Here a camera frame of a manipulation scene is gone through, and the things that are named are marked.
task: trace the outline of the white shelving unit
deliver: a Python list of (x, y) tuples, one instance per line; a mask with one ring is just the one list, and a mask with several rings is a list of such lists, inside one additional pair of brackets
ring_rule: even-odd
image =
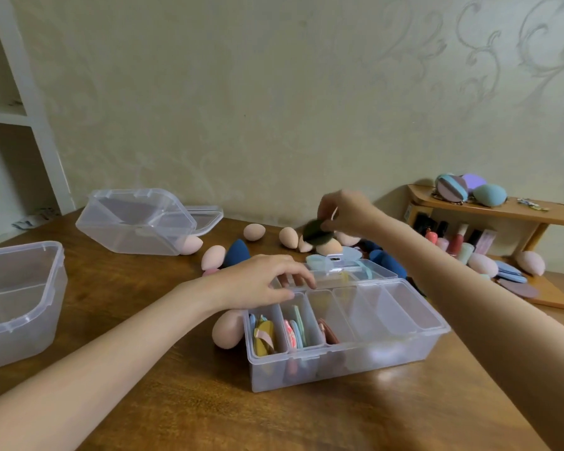
[(0, 0), (0, 242), (46, 205), (75, 210), (10, 0)]

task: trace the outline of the clear plastic storage box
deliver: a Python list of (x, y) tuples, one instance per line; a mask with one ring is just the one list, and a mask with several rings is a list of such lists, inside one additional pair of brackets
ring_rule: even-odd
[[(370, 260), (345, 262), (334, 257), (326, 271), (316, 271), (317, 290), (294, 287), (294, 299), (246, 311), (243, 321), (253, 391), (371, 371), (425, 359), (447, 322), (406, 281)], [(303, 349), (292, 349), (284, 319), (305, 328)], [(277, 353), (258, 357), (249, 313), (274, 322)], [(339, 343), (325, 342), (322, 318)]]
[(62, 245), (0, 248), (0, 365), (44, 351), (54, 340), (67, 286)]
[(174, 256), (188, 235), (209, 232), (223, 216), (217, 206), (187, 209), (158, 188), (95, 190), (75, 226), (116, 253)]

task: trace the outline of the textured wallpaper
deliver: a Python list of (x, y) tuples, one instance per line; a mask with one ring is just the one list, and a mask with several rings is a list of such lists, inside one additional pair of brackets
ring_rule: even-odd
[[(399, 215), (444, 172), (564, 203), (564, 0), (13, 3), (78, 206), (161, 187), (301, 224), (351, 187)], [(564, 228), (539, 251), (564, 272)]]

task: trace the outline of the wooden table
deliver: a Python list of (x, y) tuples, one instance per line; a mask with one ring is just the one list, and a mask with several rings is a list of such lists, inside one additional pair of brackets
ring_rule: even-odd
[[(135, 256), (87, 238), (74, 226), (78, 215), (5, 244), (60, 241), (69, 283), (55, 342), (1, 367), (0, 394), (199, 276), (203, 252), (229, 246), (246, 224), (224, 219), (193, 256)], [(251, 254), (292, 253), (303, 260), (279, 245), (278, 232), (268, 227), (261, 241), (249, 244)], [(564, 275), (549, 276), (564, 289)], [(544, 310), (564, 323), (564, 311)], [(547, 449), (454, 333), (424, 362), (254, 394), (244, 345), (213, 345), (216, 319), (175, 344), (80, 449)]]
[[(432, 195), (434, 191), (434, 187), (432, 186), (410, 184), (407, 186), (407, 189), (410, 195), (410, 202), (407, 205), (404, 219), (410, 226), (413, 226), (419, 213), (425, 213), (430, 216), (434, 209), (454, 210), (455, 212), (475, 213), (489, 217), (503, 217), (536, 222), (537, 226), (533, 234), (527, 239), (522, 251), (533, 251), (550, 224), (564, 226), (564, 204), (533, 200), (533, 202), (539, 204), (541, 207), (549, 209), (547, 212), (542, 212), (540, 210), (531, 209), (527, 205), (518, 204), (518, 198), (510, 196), (504, 204), (498, 205), (497, 207), (486, 207), (472, 203), (457, 205), (436, 199)], [(491, 258), (518, 266), (513, 256), (491, 256)], [(547, 275), (533, 277), (525, 272), (524, 275), (527, 277), (528, 283), (539, 290), (537, 297), (528, 299), (531, 303), (564, 309), (564, 292), (557, 288), (548, 279)]]

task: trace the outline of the hand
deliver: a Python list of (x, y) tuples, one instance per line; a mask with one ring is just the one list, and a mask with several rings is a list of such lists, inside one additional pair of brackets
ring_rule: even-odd
[[(218, 300), (221, 301), (218, 308), (225, 310), (255, 308), (292, 299), (294, 293), (286, 289), (289, 285), (288, 275), (292, 275), (297, 286), (305, 282), (309, 288), (316, 288), (313, 274), (290, 255), (256, 255), (204, 277), (204, 280), (217, 283)], [(271, 288), (270, 284), (276, 277), (283, 288)]]
[(321, 226), (324, 231), (341, 231), (349, 236), (366, 239), (372, 222), (383, 215), (361, 192), (350, 190), (324, 195), (317, 208), (317, 217), (325, 220)]

